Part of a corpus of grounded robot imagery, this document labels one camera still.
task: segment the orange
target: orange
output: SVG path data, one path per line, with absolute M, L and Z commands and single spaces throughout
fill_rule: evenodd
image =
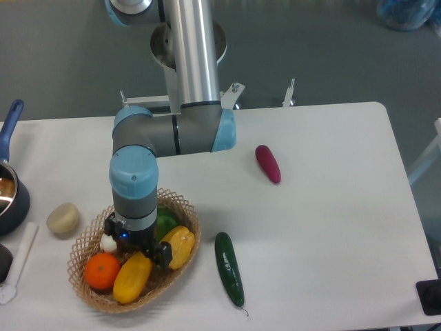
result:
M 121 269 L 118 259 L 110 253 L 99 253 L 89 259 L 84 268 L 84 278 L 95 290 L 113 287 Z

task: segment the cable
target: cable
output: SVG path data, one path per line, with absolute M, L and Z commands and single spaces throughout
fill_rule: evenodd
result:
M 427 329 L 427 331 L 435 331 L 436 329 L 438 329 L 441 326 L 441 323 L 437 323 L 434 326 L 432 326 L 431 328 Z

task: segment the blue joint cap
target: blue joint cap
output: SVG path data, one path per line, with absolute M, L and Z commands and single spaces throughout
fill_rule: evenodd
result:
M 231 109 L 223 109 L 212 152 L 230 150 L 236 145 L 236 121 Z
M 122 122 L 122 120 L 128 118 L 129 116 L 138 115 L 138 114 L 145 114 L 147 116 L 153 117 L 152 112 L 150 112 L 146 108 L 142 108 L 142 107 L 139 107 L 139 106 L 124 107 L 115 116 L 115 122 L 114 122 L 114 125 L 113 125 L 112 136 L 113 136 L 113 132 L 115 131 L 116 126 L 118 124 L 120 124 L 120 122 Z
M 110 160 L 109 179 L 112 189 L 121 197 L 139 200 L 158 185 L 156 157 L 142 146 L 125 146 Z
M 120 21 L 120 19 L 116 16 L 115 11 L 112 8 L 112 5 L 110 4 L 110 0 L 104 0 L 105 9 L 107 10 L 107 13 L 109 14 L 109 17 L 115 23 L 117 26 L 127 26 L 123 22 Z

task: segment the gray floor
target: gray floor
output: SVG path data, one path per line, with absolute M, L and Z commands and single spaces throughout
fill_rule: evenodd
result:
M 405 167 L 435 137 L 441 117 L 441 39 L 427 26 L 379 24 L 376 1 L 215 0 L 228 50 L 221 89 L 246 86 L 244 108 L 279 106 L 292 77 L 298 105 L 378 101 Z M 0 2 L 0 121 L 112 116 L 127 97 L 166 94 L 150 54 L 154 24 L 120 28 L 101 0 Z M 441 241 L 441 161 L 413 188 L 429 241 Z

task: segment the cucumber stem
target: cucumber stem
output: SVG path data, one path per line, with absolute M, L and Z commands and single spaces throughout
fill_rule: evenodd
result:
M 245 312 L 247 313 L 247 317 L 249 317 L 249 313 L 248 313 L 248 310 L 246 310 L 246 309 L 243 309 L 243 307 L 240 307 L 240 308 L 241 308 L 241 310 L 245 311 Z

